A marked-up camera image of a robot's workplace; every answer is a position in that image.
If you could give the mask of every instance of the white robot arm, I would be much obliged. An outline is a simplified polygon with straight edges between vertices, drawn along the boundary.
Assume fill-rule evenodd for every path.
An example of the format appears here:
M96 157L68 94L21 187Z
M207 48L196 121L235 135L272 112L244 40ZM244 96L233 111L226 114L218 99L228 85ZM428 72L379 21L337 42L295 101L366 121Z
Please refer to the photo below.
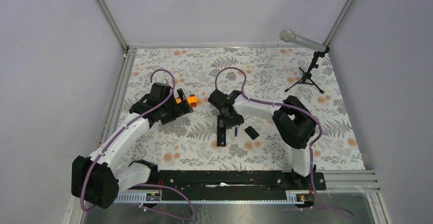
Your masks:
M265 101L263 98L251 97ZM251 115L254 117L271 120L274 112L281 109L281 106L264 105L249 102L243 96L238 96L234 101L233 108L240 115ZM296 149L292 147L293 170L303 177L310 174L310 153L308 147Z
M146 162L133 162L129 167L115 173L120 160L127 150L146 134L158 121L166 124L193 111L182 89L178 89L180 103L172 95L162 106L155 109L171 91L171 86L154 83L150 94L136 102L124 123L98 149L84 158L78 156L72 163L72 195L80 197L84 179L88 172L90 177L86 185L84 199L103 209L108 208L119 192L137 184L147 182L157 165Z

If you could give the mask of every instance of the floral tablecloth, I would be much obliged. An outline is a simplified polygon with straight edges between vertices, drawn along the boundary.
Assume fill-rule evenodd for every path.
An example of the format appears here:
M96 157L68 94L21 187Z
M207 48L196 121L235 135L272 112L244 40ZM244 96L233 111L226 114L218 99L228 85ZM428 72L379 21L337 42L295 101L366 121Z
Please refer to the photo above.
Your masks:
M318 117L324 135L314 145L318 169L365 169L352 126L335 79L329 57L319 59L312 71L313 80L324 94L311 85L296 85L299 66L308 68L313 51L307 48L143 48L138 49L130 75L118 125L128 109L151 88L150 74L158 68L171 71L176 89L195 94L199 101L194 112L166 125L155 124L126 153L119 168L131 161L145 159L160 169L173 170L280 170L293 165L291 148L278 134L273 121L245 116L239 126L227 130L227 146L217 147L218 110L207 100L214 90L214 79L224 67L238 67L247 74L245 91L249 95L282 100L295 95ZM171 78L159 72L154 81L171 84ZM219 90L240 90L243 76L227 70L219 77ZM252 140L244 131L252 126L260 136Z

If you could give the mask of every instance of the small black object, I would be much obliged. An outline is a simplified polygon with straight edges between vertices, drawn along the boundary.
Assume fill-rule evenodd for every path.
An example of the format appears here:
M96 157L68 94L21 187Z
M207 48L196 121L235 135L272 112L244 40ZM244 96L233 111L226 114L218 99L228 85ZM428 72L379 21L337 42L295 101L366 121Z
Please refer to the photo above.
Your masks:
M251 137L251 139L256 139L260 134L251 126L245 129L245 132Z
M226 125L221 115L216 119L216 146L226 146Z
M313 68L318 68L319 65L317 64L317 60L319 57L324 58L325 54L329 52L329 47L326 47L326 50L324 52L314 52L313 58L311 60L310 66L308 67L307 72L305 72L301 67L299 69L302 72L302 78L298 80L296 83L294 83L291 87L287 88L284 92L288 92L292 87L294 87L297 84L306 84L306 85L314 85L320 93L325 93L313 80L311 80L311 71Z

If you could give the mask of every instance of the orange object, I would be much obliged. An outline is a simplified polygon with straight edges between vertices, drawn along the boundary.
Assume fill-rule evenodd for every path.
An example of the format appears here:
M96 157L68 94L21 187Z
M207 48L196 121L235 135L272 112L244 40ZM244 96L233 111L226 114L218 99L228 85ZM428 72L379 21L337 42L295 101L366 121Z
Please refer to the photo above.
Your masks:
M188 101L188 103L191 105L191 107L195 108L197 106L197 102L199 101L199 99L196 97L196 95L192 94L189 97L186 98L186 100ZM181 102L180 98L176 99L177 103Z

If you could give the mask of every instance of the gray leaf print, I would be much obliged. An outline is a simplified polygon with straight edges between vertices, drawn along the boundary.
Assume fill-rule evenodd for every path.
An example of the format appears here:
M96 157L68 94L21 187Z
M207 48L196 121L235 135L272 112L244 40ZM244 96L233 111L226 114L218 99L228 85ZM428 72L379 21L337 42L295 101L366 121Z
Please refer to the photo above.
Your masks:
M227 171L229 171L229 170L232 170L232 169L229 166L223 164L222 167L220 166L220 170L227 170Z
M219 69L214 69L209 72L209 76L216 77L219 72L220 72Z
M240 162L239 162L239 166L236 164L233 164L233 163L230 163L230 164L231 164L231 166L233 166L234 170L247 170L247 167L246 166L242 167L242 163L240 163Z
M270 156L272 164L275 164L284 158L285 149L281 145L282 143L279 141L271 141L263 147L264 154Z
M182 116L165 125L159 125L158 131L166 135L175 134L177 137L180 137L185 136L188 132L185 128L186 126L189 126L189 118Z
M347 132L352 130L352 126L350 126L349 122L344 122L344 120L338 121L334 119L334 121L327 121L323 126L323 135L332 136L340 138Z
M235 65L237 63L238 63L237 59L236 58L233 59L233 57L231 58L228 56L217 57L216 60L213 61L213 63L211 64L211 67L226 68Z
M235 53L237 52L237 48L224 48L225 52Z
M347 114L346 106L344 106L344 102L342 99L335 99L334 106L338 106L337 111L341 114Z
M323 161L325 162L330 162L331 164L346 164L347 160L343 159L341 156L339 155L335 155L335 156L326 156L326 157L321 157Z
M232 157L234 157L236 155L236 156L242 158L242 157L246 156L247 153L248 152L246 150L243 150L242 148L239 148L238 144L231 144L229 146L229 154Z
M271 64L271 63L260 63L257 64L257 67L262 67L262 68L274 68L275 65Z
M253 74L255 80L260 80L260 85L264 86L269 83L269 80L272 79L272 76L266 72L265 70L261 70L259 73Z
M326 74L326 75L331 75L332 72L333 72L332 67L325 67L325 68L322 70L322 73L323 73L323 74Z
M218 116L220 114L219 110L216 108L213 108L212 111L210 112L210 114L212 114L213 116Z
M298 85L298 87L296 87L295 95L303 97L309 103L311 102L312 91L310 89L306 88L304 85Z
M197 125L194 125L191 131L189 131L186 136L198 140L203 139L203 141L208 140L213 134L215 134L214 128L215 128L214 122L210 124L204 121L204 124L197 123Z
M229 72L226 75L226 79L230 80L230 81L235 81L236 80L236 74L234 74L234 72Z
M181 162L182 164L187 164L188 166L202 166L202 165L204 165L204 162L198 158L180 159L179 162Z
M337 152L341 156L349 157L351 155L351 149L345 146L342 139L335 140L334 138L324 136L320 138L322 143L326 144L326 148Z
M254 155L252 158L248 157L244 160L245 163L257 163L257 164L262 164L264 161L268 160L268 158L264 155Z
M297 56L302 56L302 57L305 57L305 56L309 55L308 52L293 52L293 54L295 54Z
M322 58L321 64L322 66L331 67L331 60L328 57Z

